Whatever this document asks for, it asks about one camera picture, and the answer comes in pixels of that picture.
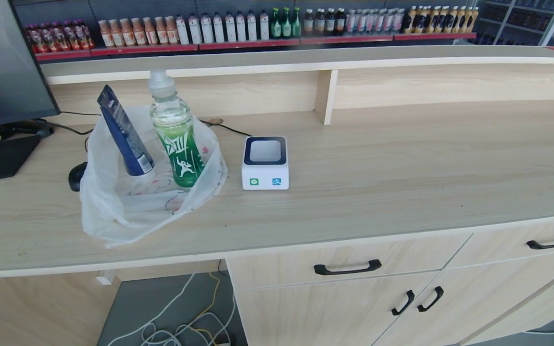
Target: dark bottle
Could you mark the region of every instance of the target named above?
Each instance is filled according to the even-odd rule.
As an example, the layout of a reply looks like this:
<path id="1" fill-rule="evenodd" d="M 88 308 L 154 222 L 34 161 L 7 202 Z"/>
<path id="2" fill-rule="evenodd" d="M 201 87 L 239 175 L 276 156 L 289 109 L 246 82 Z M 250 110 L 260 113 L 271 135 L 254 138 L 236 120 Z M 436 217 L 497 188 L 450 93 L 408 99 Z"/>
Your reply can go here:
<path id="1" fill-rule="evenodd" d="M 345 19 L 347 16 L 345 15 L 345 9 L 340 8 L 337 11 L 337 14 L 335 15 L 335 30 L 334 35 L 337 37 L 342 37 L 343 33 L 345 33 Z"/>

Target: floor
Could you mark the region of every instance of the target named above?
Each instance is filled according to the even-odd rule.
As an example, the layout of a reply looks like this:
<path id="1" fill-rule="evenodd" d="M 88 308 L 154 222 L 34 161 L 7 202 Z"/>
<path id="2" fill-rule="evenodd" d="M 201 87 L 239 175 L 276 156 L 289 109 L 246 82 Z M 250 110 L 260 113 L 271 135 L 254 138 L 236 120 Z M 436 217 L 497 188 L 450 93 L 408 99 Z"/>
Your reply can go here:
<path id="1" fill-rule="evenodd" d="M 217 290 L 215 304 L 210 311 L 225 323 L 233 307 L 232 285 L 229 279 L 222 274 L 215 273 L 214 276 L 220 280 L 220 285 Z M 182 275 L 123 282 L 114 299 L 110 315 L 108 315 L 108 320 L 106 320 L 97 346 L 107 346 L 114 338 L 125 335 L 152 319 L 160 313 L 171 299 L 180 293 L 188 278 L 189 275 Z M 208 273 L 196 274 L 185 292 L 157 319 L 157 328 L 174 332 L 179 324 L 193 320 L 211 304 L 216 283 L 217 281 L 211 278 Z M 198 320 L 194 327 L 206 329 L 213 335 L 221 328 L 212 318 Z M 233 346 L 247 346 L 237 310 L 227 330 L 229 335 L 234 338 Z M 538 330 L 554 331 L 554 321 Z M 205 346 L 202 338 L 193 331 L 185 331 L 179 339 L 184 346 Z M 226 342 L 225 340 L 224 334 L 221 334 L 216 342 L 220 344 L 220 342 Z M 140 332 L 138 332 L 117 340 L 113 346 L 139 346 L 141 342 Z M 521 333 L 481 342 L 476 346 L 554 346 L 554 335 Z"/>

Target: computer monitor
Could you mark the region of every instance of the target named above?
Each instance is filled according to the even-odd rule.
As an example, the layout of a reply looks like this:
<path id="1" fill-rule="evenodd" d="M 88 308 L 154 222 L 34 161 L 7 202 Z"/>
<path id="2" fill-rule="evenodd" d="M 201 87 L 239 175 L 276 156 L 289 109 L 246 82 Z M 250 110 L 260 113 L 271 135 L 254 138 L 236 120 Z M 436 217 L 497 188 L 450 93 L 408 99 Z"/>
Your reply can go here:
<path id="1" fill-rule="evenodd" d="M 0 0 L 0 125 L 58 115 L 59 107 L 9 0 Z M 0 179 L 11 177 L 39 136 L 0 142 Z"/>

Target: black handle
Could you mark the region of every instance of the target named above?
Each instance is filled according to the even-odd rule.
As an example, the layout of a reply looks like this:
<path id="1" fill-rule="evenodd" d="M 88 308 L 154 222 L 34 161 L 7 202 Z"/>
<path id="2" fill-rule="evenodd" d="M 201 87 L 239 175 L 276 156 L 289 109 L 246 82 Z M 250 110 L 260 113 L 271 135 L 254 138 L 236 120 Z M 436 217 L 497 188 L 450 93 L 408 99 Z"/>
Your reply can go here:
<path id="1" fill-rule="evenodd" d="M 437 301 L 442 298 L 442 296 L 444 296 L 444 289 L 441 288 L 441 286 L 437 286 L 435 287 L 435 293 L 437 294 L 437 297 L 435 297 L 435 299 L 433 300 L 433 302 L 431 302 L 431 304 L 429 304 L 429 307 L 424 307 L 422 305 L 418 305 L 418 311 L 420 312 L 424 312 L 424 311 L 428 311 L 430 308 L 433 307 L 433 305 L 435 305 L 435 303 L 437 303 Z"/>
<path id="2" fill-rule="evenodd" d="M 407 291 L 405 294 L 407 294 L 407 303 L 405 304 L 403 309 L 397 310 L 397 309 L 393 308 L 392 309 L 393 316 L 399 316 L 400 314 L 402 314 L 403 311 L 405 311 L 405 309 L 407 309 L 409 304 L 412 304 L 414 298 L 416 297 L 416 296 L 414 296 L 414 292 L 412 290 Z"/>
<path id="3" fill-rule="evenodd" d="M 370 260 L 369 268 L 365 268 L 365 269 L 343 270 L 342 272 L 331 272 L 330 270 L 326 269 L 326 265 L 317 264 L 317 265 L 314 265 L 314 270 L 318 275 L 341 275 L 341 274 L 373 272 L 374 270 L 380 269 L 380 267 L 382 267 L 382 263 L 380 263 L 380 260 L 375 259 L 375 260 Z"/>
<path id="4" fill-rule="evenodd" d="M 541 245 L 535 240 L 530 240 L 527 242 L 527 245 L 529 245 L 530 249 L 533 250 L 544 250 L 544 249 L 552 249 L 554 248 L 554 245 Z"/>

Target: drawer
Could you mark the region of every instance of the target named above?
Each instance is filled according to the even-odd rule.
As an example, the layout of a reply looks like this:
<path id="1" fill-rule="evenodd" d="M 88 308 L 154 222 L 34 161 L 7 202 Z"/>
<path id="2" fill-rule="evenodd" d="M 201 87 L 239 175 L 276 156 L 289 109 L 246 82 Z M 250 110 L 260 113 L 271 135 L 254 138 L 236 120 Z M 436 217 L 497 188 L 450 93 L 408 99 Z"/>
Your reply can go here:
<path id="1" fill-rule="evenodd" d="M 554 217 L 488 226 L 475 231 L 448 268 L 554 252 Z"/>
<path id="2" fill-rule="evenodd" d="M 440 269 L 470 234 L 226 259 L 235 289 L 316 283 Z M 318 274 L 319 271 L 340 272 Z"/>

